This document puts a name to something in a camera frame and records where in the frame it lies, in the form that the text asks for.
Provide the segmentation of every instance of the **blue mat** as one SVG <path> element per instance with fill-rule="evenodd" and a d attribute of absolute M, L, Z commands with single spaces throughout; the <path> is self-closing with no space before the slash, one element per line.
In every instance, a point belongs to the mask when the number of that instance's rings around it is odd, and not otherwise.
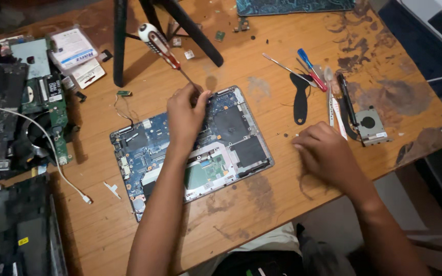
<path fill-rule="evenodd" d="M 236 0 L 240 16 L 351 10 L 354 0 Z"/>

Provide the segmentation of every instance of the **hand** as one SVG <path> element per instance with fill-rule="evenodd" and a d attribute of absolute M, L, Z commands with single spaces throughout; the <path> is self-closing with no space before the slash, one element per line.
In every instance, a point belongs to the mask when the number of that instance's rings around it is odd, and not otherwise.
<path fill-rule="evenodd" d="M 319 122 L 306 128 L 292 144 L 300 152 L 304 173 L 311 173 L 335 186 L 351 200 L 365 198 L 366 192 L 374 190 L 347 140 L 327 123 Z"/>
<path fill-rule="evenodd" d="M 202 91 L 202 87 L 192 84 L 175 91 L 168 99 L 168 127 L 170 145 L 176 154 L 187 155 L 191 152 L 193 143 L 199 134 L 206 113 L 207 99 L 211 91 Z"/>

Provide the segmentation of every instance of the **yellow warning sticker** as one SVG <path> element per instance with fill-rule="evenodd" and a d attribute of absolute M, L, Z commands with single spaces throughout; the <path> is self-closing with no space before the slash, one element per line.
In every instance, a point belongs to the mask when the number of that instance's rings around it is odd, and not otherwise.
<path fill-rule="evenodd" d="M 18 245 L 22 246 L 22 245 L 26 244 L 27 242 L 28 242 L 28 237 L 19 240 Z"/>

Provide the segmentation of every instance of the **wooden desk surface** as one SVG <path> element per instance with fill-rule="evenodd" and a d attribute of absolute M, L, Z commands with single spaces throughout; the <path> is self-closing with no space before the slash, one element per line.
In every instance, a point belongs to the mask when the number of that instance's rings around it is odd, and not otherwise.
<path fill-rule="evenodd" d="M 80 24 L 97 47 L 112 52 L 112 3 L 95 3 L 0 38 L 22 33 L 39 37 Z M 349 141 L 369 178 L 378 179 L 442 148 L 441 101 L 367 2 L 358 3 L 354 11 L 345 13 L 250 17 L 250 30 L 241 33 L 232 33 L 238 18 L 234 4 L 234 0 L 182 1 L 182 7 L 195 22 L 202 23 L 203 32 L 223 55 L 223 66 L 217 68 L 189 38 L 183 38 L 183 47 L 173 51 L 184 71 L 205 88 L 241 88 L 275 166 L 184 205 L 185 223 L 179 229 L 181 237 L 173 264 L 176 272 L 236 248 L 341 195 L 335 189 L 327 190 L 311 176 L 300 179 L 301 163 L 290 144 L 303 128 L 327 121 L 325 94 L 312 90 L 307 122 L 296 125 L 293 108 L 283 105 L 292 105 L 296 88 L 289 74 L 261 53 L 290 68 L 300 68 L 295 60 L 296 50 L 304 48 L 313 63 L 344 72 L 356 111 L 369 105 L 378 110 L 394 141 L 367 148 Z M 166 26 L 167 15 L 157 10 Z M 133 32 L 139 22 L 145 21 L 138 1 L 130 1 L 128 14 L 128 31 Z M 222 43 L 213 40 L 217 30 L 226 32 Z M 183 52 L 189 49 L 195 58 L 187 61 Z M 120 90 L 133 91 L 133 96 L 126 98 L 127 102 L 119 102 L 119 106 L 125 109 L 127 103 L 135 121 L 164 112 L 168 97 L 186 84 L 183 76 L 142 42 L 127 39 L 125 56 L 127 84 Z M 103 63 L 107 75 L 82 91 L 88 96 L 86 102 L 80 104 L 73 98 L 69 104 L 70 117 L 82 128 L 75 141 L 68 144 L 75 160 L 64 166 L 64 173 L 94 204 L 85 204 L 77 192 L 52 173 L 71 274 L 125 274 L 137 228 L 108 140 L 111 132 L 127 125 L 113 107 L 119 88 L 112 80 L 112 65 L 113 61 Z M 27 177 L 21 175 L 2 183 Z M 122 199 L 116 198 L 103 181 L 116 184 Z"/>

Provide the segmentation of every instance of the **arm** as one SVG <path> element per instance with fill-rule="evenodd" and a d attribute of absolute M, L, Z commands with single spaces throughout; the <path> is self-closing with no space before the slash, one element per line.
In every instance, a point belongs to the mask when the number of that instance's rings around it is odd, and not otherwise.
<path fill-rule="evenodd" d="M 185 165 L 204 119 L 211 92 L 204 91 L 195 108 L 188 84 L 168 100 L 170 145 L 155 188 L 132 242 L 127 275 L 166 275 L 182 218 Z"/>
<path fill-rule="evenodd" d="M 373 185 L 359 168 L 347 141 L 320 122 L 292 141 L 312 173 L 351 199 L 365 245 L 381 275 L 430 275 L 412 244 L 392 217 Z"/>

